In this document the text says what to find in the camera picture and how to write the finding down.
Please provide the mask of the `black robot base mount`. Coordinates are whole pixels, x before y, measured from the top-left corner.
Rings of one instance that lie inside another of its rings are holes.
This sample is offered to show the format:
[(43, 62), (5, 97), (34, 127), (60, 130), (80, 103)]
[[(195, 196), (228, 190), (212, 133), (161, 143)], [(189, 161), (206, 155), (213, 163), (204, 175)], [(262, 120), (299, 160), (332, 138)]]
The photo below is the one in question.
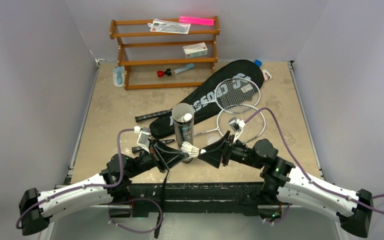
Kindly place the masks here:
[(263, 182), (133, 183), (111, 202), (133, 217), (158, 213), (241, 214), (268, 221), (285, 216), (288, 205), (262, 192)]

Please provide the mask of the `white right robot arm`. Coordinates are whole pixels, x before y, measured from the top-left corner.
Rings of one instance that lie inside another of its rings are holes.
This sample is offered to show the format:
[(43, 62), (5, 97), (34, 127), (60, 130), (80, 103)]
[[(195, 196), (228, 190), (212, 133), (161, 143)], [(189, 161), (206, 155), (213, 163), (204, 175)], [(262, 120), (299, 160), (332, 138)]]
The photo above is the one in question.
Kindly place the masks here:
[(260, 196), (268, 204), (276, 200), (318, 212), (360, 238), (367, 238), (372, 219), (373, 195), (360, 189), (349, 190), (312, 176), (297, 164), (278, 155), (268, 139), (258, 140), (252, 148), (226, 133), (223, 138), (198, 151), (198, 159), (219, 168), (229, 161), (261, 169)]

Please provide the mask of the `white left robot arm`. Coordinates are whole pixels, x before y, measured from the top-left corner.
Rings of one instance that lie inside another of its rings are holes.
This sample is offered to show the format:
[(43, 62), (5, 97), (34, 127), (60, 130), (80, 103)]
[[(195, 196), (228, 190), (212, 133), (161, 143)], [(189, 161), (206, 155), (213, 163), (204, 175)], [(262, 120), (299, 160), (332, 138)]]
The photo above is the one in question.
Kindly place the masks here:
[(132, 178), (153, 168), (165, 172), (188, 157), (187, 153), (155, 139), (150, 142), (148, 151), (136, 157), (115, 154), (104, 170), (86, 180), (48, 191), (30, 188), (18, 204), (20, 217), (16, 228), (23, 236), (29, 236), (84, 208), (113, 201), (122, 205), (129, 199), (128, 187)]

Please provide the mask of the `black shuttlecock tube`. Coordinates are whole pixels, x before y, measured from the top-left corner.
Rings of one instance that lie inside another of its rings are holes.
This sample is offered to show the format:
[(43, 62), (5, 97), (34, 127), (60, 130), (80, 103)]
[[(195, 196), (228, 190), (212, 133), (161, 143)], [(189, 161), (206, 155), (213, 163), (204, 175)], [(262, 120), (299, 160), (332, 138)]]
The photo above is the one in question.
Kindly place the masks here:
[[(186, 113), (193, 115), (188, 122), (179, 122), (180, 117)], [(194, 108), (187, 103), (179, 103), (175, 105), (171, 111), (173, 120), (175, 139), (180, 149), (183, 142), (193, 144), (194, 141)]]

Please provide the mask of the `white feather shuttlecock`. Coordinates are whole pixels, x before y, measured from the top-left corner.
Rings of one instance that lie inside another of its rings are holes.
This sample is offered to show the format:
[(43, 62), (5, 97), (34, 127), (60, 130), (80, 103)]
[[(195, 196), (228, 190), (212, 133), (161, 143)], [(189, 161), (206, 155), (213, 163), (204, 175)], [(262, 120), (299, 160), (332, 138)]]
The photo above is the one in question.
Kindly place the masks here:
[(180, 123), (186, 123), (189, 122), (193, 118), (193, 115), (191, 113), (185, 113), (180, 117), (178, 120)]

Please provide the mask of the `black racket bag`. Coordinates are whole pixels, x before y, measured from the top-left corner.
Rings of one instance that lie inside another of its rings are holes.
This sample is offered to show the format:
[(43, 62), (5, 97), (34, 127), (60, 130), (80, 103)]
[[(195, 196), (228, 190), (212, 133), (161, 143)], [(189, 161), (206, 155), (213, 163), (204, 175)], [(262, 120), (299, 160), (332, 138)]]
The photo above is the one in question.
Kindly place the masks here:
[[(219, 83), (232, 78), (250, 80), (258, 87), (261, 87), (264, 83), (263, 71), (250, 60), (239, 59), (222, 66), (181, 101), (181, 103), (186, 103), (194, 107), (195, 124), (219, 113), (221, 109), (216, 103), (205, 103), (215, 99), (215, 89)], [(150, 133), (156, 139), (168, 137), (175, 133), (173, 124), (174, 122), (170, 114), (161, 116), (149, 125)]]

